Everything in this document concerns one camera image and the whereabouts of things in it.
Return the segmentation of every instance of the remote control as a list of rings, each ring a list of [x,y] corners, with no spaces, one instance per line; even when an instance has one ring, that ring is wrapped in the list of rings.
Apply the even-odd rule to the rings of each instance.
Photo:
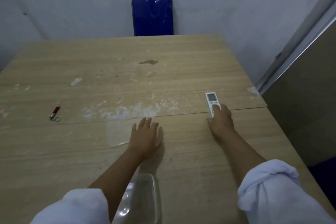
[[[213,105],[218,105],[219,108],[221,107],[221,105],[218,102],[218,98],[216,96],[216,92],[206,92],[205,93],[205,97],[208,101],[208,106],[211,112],[211,116],[213,117]]]

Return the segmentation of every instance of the person's left hand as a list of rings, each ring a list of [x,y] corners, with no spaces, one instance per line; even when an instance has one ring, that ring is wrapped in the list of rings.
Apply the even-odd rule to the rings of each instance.
[[[151,158],[160,146],[161,141],[157,136],[159,124],[153,123],[152,118],[143,118],[137,129],[137,124],[133,124],[132,134],[128,145],[128,150],[139,154],[140,160],[145,161]]]

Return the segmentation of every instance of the white shirt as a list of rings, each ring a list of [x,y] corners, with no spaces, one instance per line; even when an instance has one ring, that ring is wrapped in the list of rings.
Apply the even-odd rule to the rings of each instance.
[[[251,169],[238,189],[250,224],[336,223],[301,187],[298,173],[273,159]],[[31,224],[110,224],[100,189],[75,189],[36,214]]]

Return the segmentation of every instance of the rolled-up sleeve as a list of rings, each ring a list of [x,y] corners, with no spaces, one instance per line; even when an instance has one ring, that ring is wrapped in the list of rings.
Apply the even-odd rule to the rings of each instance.
[[[298,176],[278,159],[251,169],[238,189],[238,207],[249,223],[336,223],[301,188]]]
[[[74,189],[36,214],[31,224],[110,224],[101,189]]]

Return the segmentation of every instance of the table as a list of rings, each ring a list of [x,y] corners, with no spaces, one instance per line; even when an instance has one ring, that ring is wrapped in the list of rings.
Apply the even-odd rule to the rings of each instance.
[[[264,158],[295,166],[303,188],[336,217],[220,36],[175,35],[22,49],[0,74],[2,218],[29,223],[67,191],[87,187],[127,147],[108,146],[107,124],[155,116],[164,147],[141,171],[158,180],[162,222],[240,222],[237,185],[206,124],[204,93],[212,91],[246,141]],[[50,121],[57,104],[62,120]]]

